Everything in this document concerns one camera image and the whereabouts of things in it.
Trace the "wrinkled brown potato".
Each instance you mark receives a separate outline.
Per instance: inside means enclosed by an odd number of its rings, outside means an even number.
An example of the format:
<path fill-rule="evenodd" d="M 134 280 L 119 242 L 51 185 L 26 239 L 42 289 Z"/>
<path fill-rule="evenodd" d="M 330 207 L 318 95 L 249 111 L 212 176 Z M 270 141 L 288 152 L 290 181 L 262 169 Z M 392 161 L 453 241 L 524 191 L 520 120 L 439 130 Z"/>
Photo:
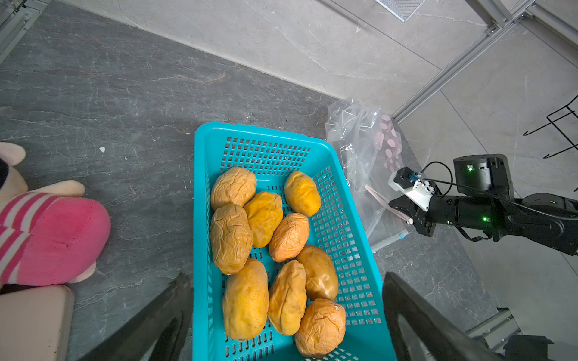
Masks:
<path fill-rule="evenodd" d="M 247 169 L 233 167 L 220 175 L 212 188 L 210 205 L 214 211 L 225 205 L 243 207 L 256 194 L 256 175 Z"/>

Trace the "clear pink-print zipper bag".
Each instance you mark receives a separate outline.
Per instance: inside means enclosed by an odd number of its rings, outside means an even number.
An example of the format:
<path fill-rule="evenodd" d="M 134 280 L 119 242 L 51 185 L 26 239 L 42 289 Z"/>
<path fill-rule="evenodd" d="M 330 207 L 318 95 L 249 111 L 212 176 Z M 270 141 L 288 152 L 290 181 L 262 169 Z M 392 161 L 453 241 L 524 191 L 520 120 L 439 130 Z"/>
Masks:
<path fill-rule="evenodd" d="M 328 106 L 325 130 L 372 251 L 405 238 L 412 221 L 389 206 L 402 193 L 392 189 L 388 181 L 403 168 L 401 135 L 391 118 L 379 107 L 343 99 Z"/>

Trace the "teal plastic basket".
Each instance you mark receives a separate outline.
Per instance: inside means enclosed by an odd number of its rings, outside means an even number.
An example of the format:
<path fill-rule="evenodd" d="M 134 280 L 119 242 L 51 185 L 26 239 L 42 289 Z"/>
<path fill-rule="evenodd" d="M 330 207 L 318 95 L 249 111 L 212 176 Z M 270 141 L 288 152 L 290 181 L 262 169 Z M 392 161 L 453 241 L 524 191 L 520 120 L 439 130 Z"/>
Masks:
<path fill-rule="evenodd" d="M 194 151 L 195 360 L 393 360 L 382 278 L 325 141 L 207 123 Z"/>

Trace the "pink plush doll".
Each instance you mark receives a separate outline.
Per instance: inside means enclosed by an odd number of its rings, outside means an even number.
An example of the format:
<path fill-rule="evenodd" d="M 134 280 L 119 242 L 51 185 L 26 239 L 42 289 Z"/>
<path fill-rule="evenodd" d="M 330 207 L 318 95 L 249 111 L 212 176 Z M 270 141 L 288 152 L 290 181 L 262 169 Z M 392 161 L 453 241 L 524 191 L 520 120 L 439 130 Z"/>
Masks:
<path fill-rule="evenodd" d="M 23 147 L 1 144 L 1 284 L 76 284 L 96 271 L 111 232 L 105 207 L 64 180 L 28 188 L 17 165 Z"/>

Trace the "wrinkled orange potato bottom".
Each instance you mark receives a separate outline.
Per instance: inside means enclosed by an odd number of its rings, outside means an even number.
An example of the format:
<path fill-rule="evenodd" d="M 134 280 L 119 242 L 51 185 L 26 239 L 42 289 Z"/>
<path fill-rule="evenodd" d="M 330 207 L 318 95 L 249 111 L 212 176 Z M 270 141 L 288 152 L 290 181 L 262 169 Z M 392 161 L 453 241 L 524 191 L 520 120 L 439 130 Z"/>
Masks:
<path fill-rule="evenodd" d="M 306 308 L 295 341 L 302 356 L 320 358 L 335 350 L 345 334 L 345 308 L 328 299 L 316 299 Z"/>

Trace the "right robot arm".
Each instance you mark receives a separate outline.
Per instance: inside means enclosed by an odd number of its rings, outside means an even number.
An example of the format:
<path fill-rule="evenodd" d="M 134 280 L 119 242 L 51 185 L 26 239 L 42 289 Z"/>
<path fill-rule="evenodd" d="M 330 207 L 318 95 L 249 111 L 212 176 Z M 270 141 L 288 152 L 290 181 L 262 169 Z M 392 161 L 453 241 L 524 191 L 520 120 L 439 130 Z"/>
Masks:
<path fill-rule="evenodd" d="M 402 195 L 388 204 L 411 220 L 418 234 L 431 237 L 446 224 L 471 242 L 519 236 L 564 254 L 577 254 L 577 202 L 550 193 L 516 198 L 507 158 L 503 154 L 454 159 L 446 182 L 456 187 L 450 196 L 439 180 L 404 167 L 388 182 Z"/>

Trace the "pink rectangular case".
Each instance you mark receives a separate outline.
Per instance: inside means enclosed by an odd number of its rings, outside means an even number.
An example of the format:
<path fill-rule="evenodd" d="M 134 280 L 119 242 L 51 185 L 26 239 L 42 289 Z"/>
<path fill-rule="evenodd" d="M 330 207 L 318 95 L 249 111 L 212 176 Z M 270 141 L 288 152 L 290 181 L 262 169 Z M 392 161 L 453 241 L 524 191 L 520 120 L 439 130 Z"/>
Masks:
<path fill-rule="evenodd" d="M 64 285 L 1 295 L 1 359 L 66 359 L 74 302 Z"/>

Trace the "white mesh wall basket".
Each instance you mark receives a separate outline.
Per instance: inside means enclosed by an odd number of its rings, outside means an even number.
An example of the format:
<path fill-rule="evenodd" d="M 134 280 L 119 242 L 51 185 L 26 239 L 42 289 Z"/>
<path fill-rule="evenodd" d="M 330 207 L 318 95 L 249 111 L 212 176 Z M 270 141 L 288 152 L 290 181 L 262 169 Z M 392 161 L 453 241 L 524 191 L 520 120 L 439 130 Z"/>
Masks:
<path fill-rule="evenodd" d="M 406 22 L 420 8 L 424 0 L 375 0 L 375 2 L 401 22 Z"/>

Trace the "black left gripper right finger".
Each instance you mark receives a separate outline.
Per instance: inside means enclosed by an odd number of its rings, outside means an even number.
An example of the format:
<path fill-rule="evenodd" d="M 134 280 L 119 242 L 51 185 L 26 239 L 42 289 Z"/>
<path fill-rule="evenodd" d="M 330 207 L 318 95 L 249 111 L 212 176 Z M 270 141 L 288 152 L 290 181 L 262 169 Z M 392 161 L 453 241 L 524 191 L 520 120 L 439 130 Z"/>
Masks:
<path fill-rule="evenodd" d="M 415 335 L 416 345 L 423 344 L 436 360 L 499 360 L 481 342 L 468 337 L 447 320 L 394 272 L 385 274 L 382 285 L 384 315 L 391 343 L 398 360 L 424 359 L 422 349 L 416 355 L 404 335 L 404 319 Z"/>

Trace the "smooth brown potato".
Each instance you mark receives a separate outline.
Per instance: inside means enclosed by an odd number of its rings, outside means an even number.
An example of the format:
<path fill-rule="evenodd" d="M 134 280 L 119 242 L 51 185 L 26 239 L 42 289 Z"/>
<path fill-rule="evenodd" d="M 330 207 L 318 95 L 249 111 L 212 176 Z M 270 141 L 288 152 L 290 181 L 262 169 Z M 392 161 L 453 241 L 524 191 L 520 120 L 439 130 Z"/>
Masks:
<path fill-rule="evenodd" d="M 339 292 L 339 279 L 334 263 L 322 249 L 307 245 L 297 255 L 306 271 L 306 294 L 312 300 L 334 301 Z"/>

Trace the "large yellow potato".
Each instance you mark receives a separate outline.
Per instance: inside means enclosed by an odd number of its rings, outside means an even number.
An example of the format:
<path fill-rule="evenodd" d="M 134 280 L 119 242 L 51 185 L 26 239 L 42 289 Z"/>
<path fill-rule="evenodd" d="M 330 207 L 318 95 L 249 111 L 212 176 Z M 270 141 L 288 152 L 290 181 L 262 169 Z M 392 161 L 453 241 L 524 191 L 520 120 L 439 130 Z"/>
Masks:
<path fill-rule="evenodd" d="M 245 341 L 263 330 L 269 309 L 269 287 L 262 262 L 250 258 L 238 273 L 227 278 L 222 309 L 228 338 Z"/>

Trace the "wrinkled tan potato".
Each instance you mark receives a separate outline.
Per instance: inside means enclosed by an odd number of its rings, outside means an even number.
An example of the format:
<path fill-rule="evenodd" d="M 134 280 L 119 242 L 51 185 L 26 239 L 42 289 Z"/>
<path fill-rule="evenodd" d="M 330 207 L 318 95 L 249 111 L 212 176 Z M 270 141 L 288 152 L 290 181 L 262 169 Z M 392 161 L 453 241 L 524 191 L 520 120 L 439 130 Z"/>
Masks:
<path fill-rule="evenodd" d="M 243 207 L 229 204 L 215 211 L 210 224 L 212 259 L 223 274 L 234 275 L 244 267 L 253 241 Z"/>

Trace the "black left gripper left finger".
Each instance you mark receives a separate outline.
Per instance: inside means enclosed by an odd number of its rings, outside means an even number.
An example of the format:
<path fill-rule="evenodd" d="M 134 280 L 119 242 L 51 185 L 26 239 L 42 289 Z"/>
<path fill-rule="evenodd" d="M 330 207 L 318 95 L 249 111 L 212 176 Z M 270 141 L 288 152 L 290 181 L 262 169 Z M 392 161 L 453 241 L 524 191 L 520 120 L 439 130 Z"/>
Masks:
<path fill-rule="evenodd" d="M 194 288 L 180 274 L 152 302 L 82 360 L 177 360 L 185 345 L 194 312 Z"/>

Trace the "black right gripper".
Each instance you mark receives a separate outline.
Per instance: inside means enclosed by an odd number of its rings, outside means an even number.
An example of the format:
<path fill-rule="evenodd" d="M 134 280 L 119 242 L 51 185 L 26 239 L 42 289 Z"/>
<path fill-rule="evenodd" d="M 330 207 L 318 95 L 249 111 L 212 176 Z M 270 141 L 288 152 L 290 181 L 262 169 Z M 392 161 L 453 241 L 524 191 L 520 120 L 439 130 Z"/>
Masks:
<path fill-rule="evenodd" d="M 412 225 L 418 234 L 432 237 L 435 230 L 435 223 L 432 222 L 426 211 L 423 211 L 417 204 L 407 196 L 400 196 L 390 201 L 389 206 L 396 211 L 400 211 L 412 220 Z"/>

